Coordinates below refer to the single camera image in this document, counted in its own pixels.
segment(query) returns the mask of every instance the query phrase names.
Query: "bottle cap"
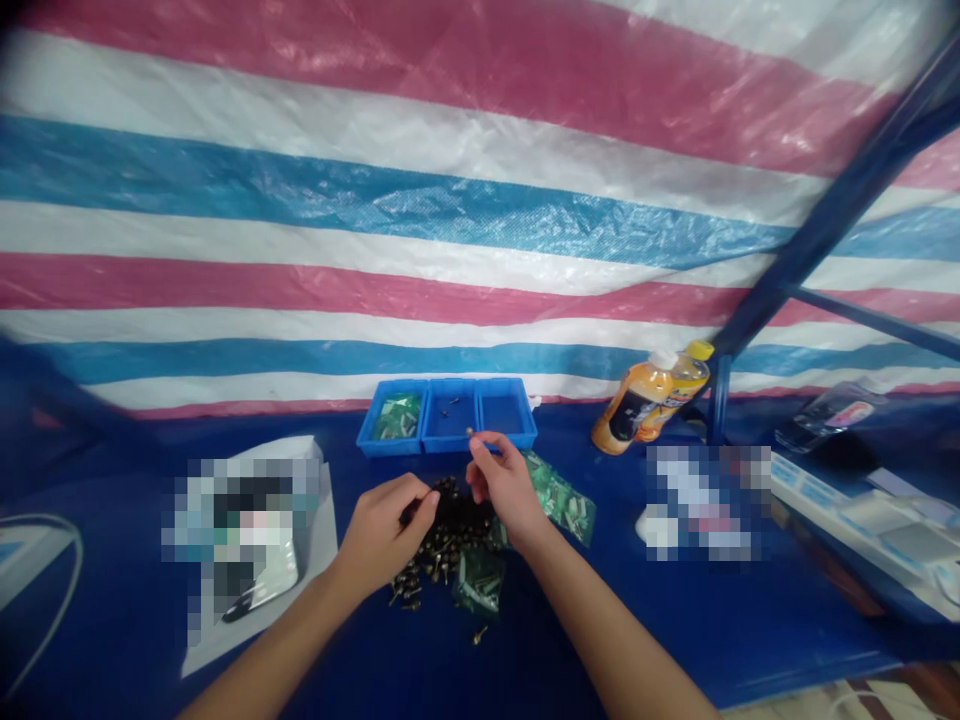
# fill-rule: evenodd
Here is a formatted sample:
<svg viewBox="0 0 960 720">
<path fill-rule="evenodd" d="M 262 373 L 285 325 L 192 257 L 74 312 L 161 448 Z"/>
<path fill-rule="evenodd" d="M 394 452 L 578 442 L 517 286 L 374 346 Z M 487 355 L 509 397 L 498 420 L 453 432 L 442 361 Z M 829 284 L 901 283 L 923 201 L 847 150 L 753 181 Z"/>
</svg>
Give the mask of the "bottle cap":
<svg viewBox="0 0 960 720">
<path fill-rule="evenodd" d="M 706 340 L 693 340 L 687 345 L 687 355 L 694 360 L 706 362 L 713 355 L 713 345 Z"/>
<path fill-rule="evenodd" d="M 654 350 L 650 353 L 650 362 L 661 370 L 673 370 L 677 364 L 677 354 L 673 350 Z"/>
<path fill-rule="evenodd" d="M 900 384 L 900 379 L 893 376 L 864 375 L 857 380 L 857 385 L 874 395 L 886 395 Z"/>
</svg>

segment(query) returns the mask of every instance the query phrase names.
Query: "blue table surface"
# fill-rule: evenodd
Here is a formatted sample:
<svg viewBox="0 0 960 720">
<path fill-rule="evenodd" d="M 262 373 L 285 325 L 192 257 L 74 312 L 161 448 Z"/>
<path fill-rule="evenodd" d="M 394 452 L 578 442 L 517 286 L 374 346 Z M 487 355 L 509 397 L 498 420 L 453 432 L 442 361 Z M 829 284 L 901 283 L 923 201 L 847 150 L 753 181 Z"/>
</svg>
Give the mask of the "blue table surface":
<svg viewBox="0 0 960 720">
<path fill-rule="evenodd" d="M 686 669 L 728 708 L 899 664 L 861 618 L 775 526 L 769 560 L 743 572 L 718 563 L 652 562 L 633 526 L 645 506 L 641 447 L 611 458 L 590 443 L 601 406 L 535 413 L 534 449 L 597 504 L 590 549 L 579 549 Z M 331 463 L 337 533 L 357 497 L 407 470 L 432 482 L 462 477 L 466 454 L 367 460 L 354 441 L 362 414 L 151 423 L 193 458 L 229 457 L 278 437 L 314 434 Z M 661 444 L 692 443 L 691 434 Z M 196 566 L 161 562 L 161 511 L 172 483 L 124 468 L 95 448 L 49 477 L 11 512 L 57 512 L 83 532 L 86 560 L 73 604 L 24 685 L 36 716 L 170 717 L 239 649 L 184 681 L 186 595 Z M 59 603 L 65 553 L 0 618 L 9 650 L 4 678 L 29 653 Z M 346 623 L 287 708 L 291 717 L 600 717 L 589 679 L 531 572 L 507 553 L 501 619 L 479 646 L 482 624 L 453 607 L 449 588 L 427 585 L 417 613 L 388 608 L 379 591 Z"/>
<path fill-rule="evenodd" d="M 960 462 L 960 403 L 956 394 L 925 397 L 895 395 L 875 417 L 858 425 L 857 436 L 876 456 L 879 465 L 907 480 L 920 491 L 960 505 L 960 484 L 955 482 L 957 463 Z M 842 471 L 831 467 L 823 459 L 798 455 L 777 444 L 773 430 L 788 421 L 805 400 L 797 398 L 766 398 L 737 400 L 728 405 L 727 437 L 738 445 L 770 445 L 792 462 L 831 484 L 850 497 L 873 488 L 863 473 Z M 863 585 L 884 609 L 895 618 L 910 624 L 940 625 L 932 638 L 954 648 L 953 653 L 936 655 L 957 659 L 960 627 L 919 600 L 883 570 L 865 560 L 829 533 L 811 522 L 805 526 L 823 545 L 829 547 L 840 563 Z M 914 640 L 916 631 L 906 630 Z M 901 657 L 924 659 L 929 654 L 929 642 L 924 648 L 900 647 Z"/>
</svg>

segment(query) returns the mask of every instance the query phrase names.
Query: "blue plastic bin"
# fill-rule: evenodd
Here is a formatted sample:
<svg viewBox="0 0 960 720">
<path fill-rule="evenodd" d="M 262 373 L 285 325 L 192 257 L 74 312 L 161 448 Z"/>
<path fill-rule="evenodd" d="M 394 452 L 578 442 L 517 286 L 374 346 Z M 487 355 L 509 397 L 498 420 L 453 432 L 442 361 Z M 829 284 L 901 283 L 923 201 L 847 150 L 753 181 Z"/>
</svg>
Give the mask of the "blue plastic bin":
<svg viewBox="0 0 960 720">
<path fill-rule="evenodd" d="M 412 438 L 395 440 L 374 440 L 373 427 L 383 411 L 383 401 L 396 393 L 420 393 L 423 400 L 420 403 L 420 418 L 417 422 L 417 434 Z M 367 411 L 367 416 L 360 426 L 357 435 L 357 447 L 367 457 L 389 457 L 393 455 L 419 455 L 422 451 L 420 438 L 423 435 L 423 420 L 426 412 L 430 385 L 426 380 L 385 380 L 377 385 L 373 395 L 373 402 Z"/>
<path fill-rule="evenodd" d="M 530 412 L 523 380 L 478 380 L 477 400 L 481 430 L 503 433 L 521 450 L 533 447 L 533 441 L 537 439 L 537 424 Z"/>
<path fill-rule="evenodd" d="M 423 421 L 424 452 L 470 450 L 467 428 L 480 428 L 476 390 L 476 380 L 444 378 L 430 381 Z"/>
</svg>

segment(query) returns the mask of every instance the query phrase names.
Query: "plastic bottle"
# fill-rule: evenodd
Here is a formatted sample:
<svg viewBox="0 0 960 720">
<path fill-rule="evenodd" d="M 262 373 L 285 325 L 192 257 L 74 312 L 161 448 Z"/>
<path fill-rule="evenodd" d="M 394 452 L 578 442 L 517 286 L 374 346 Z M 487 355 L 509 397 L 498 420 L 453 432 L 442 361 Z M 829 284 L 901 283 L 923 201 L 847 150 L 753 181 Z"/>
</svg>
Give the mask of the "plastic bottle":
<svg viewBox="0 0 960 720">
<path fill-rule="evenodd" d="M 653 442 L 660 437 L 667 421 L 707 384 L 707 380 L 710 379 L 707 360 L 711 355 L 713 355 L 713 345 L 706 340 L 694 340 L 687 345 L 686 351 L 680 353 L 680 359 L 670 371 L 673 376 L 673 390 L 670 396 L 643 419 L 634 440 Z"/>
<path fill-rule="evenodd" d="M 622 455 L 643 419 L 670 396 L 670 370 L 676 364 L 675 352 L 655 350 L 647 362 L 630 368 L 606 412 L 593 426 L 593 444 L 608 455 Z"/>
<path fill-rule="evenodd" d="M 839 383 L 777 428 L 777 442 L 794 452 L 808 453 L 827 438 L 870 417 L 887 402 L 884 395 L 896 386 L 897 380 L 870 375 Z"/>
</svg>

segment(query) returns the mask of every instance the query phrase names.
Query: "blue stripe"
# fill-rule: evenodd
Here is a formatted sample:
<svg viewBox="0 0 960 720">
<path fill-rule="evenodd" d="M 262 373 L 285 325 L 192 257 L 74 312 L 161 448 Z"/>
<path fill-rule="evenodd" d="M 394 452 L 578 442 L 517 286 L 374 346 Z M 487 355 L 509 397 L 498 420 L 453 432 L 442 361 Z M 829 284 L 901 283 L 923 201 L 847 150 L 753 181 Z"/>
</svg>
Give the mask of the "blue stripe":
<svg viewBox="0 0 960 720">
<path fill-rule="evenodd" d="M 411 348 L 323 340 L 204 340 L 183 343 L 63 343 L 40 346 L 74 381 L 159 376 L 302 372 L 322 375 L 559 373 L 613 379 L 646 352 L 591 345 L 515 343 L 492 348 Z"/>
<path fill-rule="evenodd" d="M 856 350 L 822 350 L 795 345 L 753 345 L 733 363 L 735 372 L 779 377 L 807 370 L 883 370 L 888 367 L 956 368 L 960 363 L 907 343 L 864 345 Z"/>
<path fill-rule="evenodd" d="M 217 377 L 301 372 L 322 375 L 419 373 L 560 374 L 618 380 L 646 359 L 644 351 L 593 345 L 513 343 L 492 348 L 410 348 L 368 342 L 228 339 L 183 343 L 55 343 L 36 346 L 85 385 L 150 377 Z M 889 366 L 952 368 L 960 364 L 905 344 L 852 351 L 789 345 L 750 347 L 738 372 L 790 377 L 807 370 L 880 370 Z"/>
<path fill-rule="evenodd" d="M 960 262 L 958 238 L 960 210 L 923 207 L 861 223 L 840 241 L 833 254 Z"/>
<path fill-rule="evenodd" d="M 793 232 L 581 193 L 9 116 L 0 142 L 0 197 L 677 270 L 771 250 Z"/>
</svg>

